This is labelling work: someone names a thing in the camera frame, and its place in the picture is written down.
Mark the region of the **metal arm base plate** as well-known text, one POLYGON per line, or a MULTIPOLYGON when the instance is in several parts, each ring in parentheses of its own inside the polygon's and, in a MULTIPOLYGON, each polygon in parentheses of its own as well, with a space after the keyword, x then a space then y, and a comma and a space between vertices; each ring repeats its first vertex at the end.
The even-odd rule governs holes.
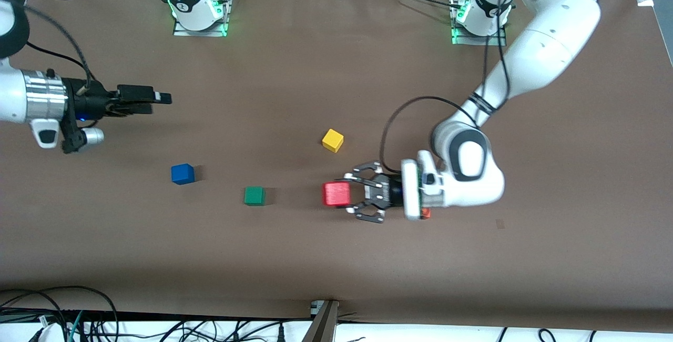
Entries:
POLYGON ((507 33, 505 27, 502 26, 499 30, 499 35, 494 33, 491 36, 475 35, 457 21, 457 13, 452 15, 451 19, 451 38, 455 45, 471 45, 471 46, 498 46, 502 43, 507 46, 507 33))
POLYGON ((197 36, 197 37, 226 37, 229 29, 229 19, 231 15, 232 0, 209 0, 206 6, 206 13, 202 13, 200 25, 205 21, 210 24, 200 30, 191 30, 185 28, 181 22, 175 18, 173 35, 175 36, 197 36))

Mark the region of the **red wooden block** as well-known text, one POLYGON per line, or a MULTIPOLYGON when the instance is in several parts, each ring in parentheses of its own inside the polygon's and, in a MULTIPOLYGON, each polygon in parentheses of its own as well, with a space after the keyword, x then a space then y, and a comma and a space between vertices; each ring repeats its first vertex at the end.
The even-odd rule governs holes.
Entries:
POLYGON ((349 182, 340 180, 322 184, 322 203, 332 207, 349 206, 351 203, 349 182))

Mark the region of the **yellow wooden block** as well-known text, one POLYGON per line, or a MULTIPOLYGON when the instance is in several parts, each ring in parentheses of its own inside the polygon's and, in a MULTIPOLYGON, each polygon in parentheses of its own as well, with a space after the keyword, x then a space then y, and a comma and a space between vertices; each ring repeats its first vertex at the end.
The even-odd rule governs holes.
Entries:
POLYGON ((322 138, 322 146, 332 153, 338 153, 344 143, 343 134, 337 132, 335 129, 329 129, 322 138))

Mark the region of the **blue wooden block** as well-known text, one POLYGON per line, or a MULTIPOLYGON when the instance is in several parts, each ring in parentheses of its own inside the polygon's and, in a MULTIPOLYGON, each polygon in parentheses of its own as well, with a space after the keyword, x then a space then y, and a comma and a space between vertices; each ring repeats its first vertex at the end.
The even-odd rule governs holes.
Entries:
POLYGON ((179 164, 170 168, 171 182, 176 185, 192 184, 196 181, 196 170, 190 164, 179 164))

